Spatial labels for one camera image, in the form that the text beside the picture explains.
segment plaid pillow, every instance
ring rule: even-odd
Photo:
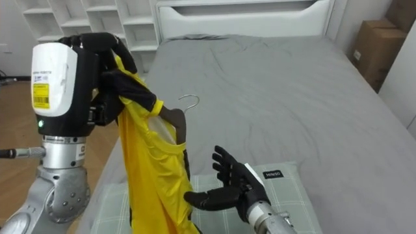
[[[289,212],[291,222],[299,234],[322,234],[295,163],[254,166],[253,169],[263,180],[273,208],[279,212]],[[215,174],[193,176],[191,183],[194,190],[198,192],[222,186]],[[101,201],[99,214],[97,214],[91,233],[131,233],[127,184],[107,185],[103,192],[105,193],[103,201]],[[248,224],[240,220],[236,209],[219,212],[195,209],[192,212],[192,221],[206,234],[254,233]]]

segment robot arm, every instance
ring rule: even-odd
[[[237,162],[226,150],[215,146],[213,168],[224,187],[207,192],[187,192],[184,199],[205,211],[236,207],[243,222],[258,234],[296,234],[288,212],[277,213],[270,205],[259,176],[248,164]]]
[[[32,107],[42,147],[0,151],[0,158],[40,158],[36,179],[25,203],[0,230],[1,234],[66,233],[90,199],[83,167],[86,138],[95,125],[107,125],[123,110],[116,92],[100,90],[102,72],[117,67],[136,73],[120,40],[109,33],[62,38],[37,45],[32,60]]]

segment white shelving unit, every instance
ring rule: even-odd
[[[39,43],[63,36],[109,32],[129,48],[145,75],[157,47],[153,0],[15,0]]]

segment robot finger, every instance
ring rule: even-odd
[[[228,164],[234,164],[237,163],[237,160],[235,160],[235,158],[230,155],[224,148],[222,148],[221,146],[215,146],[215,152],[219,155],[222,156],[223,160],[225,162],[227,162]]]
[[[217,172],[226,172],[226,168],[224,168],[221,164],[219,163],[213,163],[213,169],[216,170]]]
[[[220,165],[225,165],[225,163],[226,163],[224,161],[224,158],[221,155],[217,154],[217,153],[213,153],[213,160],[218,162]]]
[[[78,35],[71,36],[71,46],[81,46],[81,39]]]
[[[103,65],[105,66],[104,70],[110,71],[117,68],[117,63],[111,50],[100,52],[98,55],[101,58]]]
[[[237,187],[222,187],[207,192],[186,192],[185,201],[203,211],[222,211],[235,207],[241,192]]]
[[[64,36],[58,40],[59,43],[65,44],[67,46],[71,46],[71,38],[68,36]]]
[[[124,68],[127,71],[133,74],[137,72],[133,57],[117,36],[108,32],[85,33],[81,35],[81,41],[85,49],[91,50],[95,53],[112,50],[121,58]]]

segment black cable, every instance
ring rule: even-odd
[[[15,149],[0,149],[0,159],[14,159],[16,157]]]

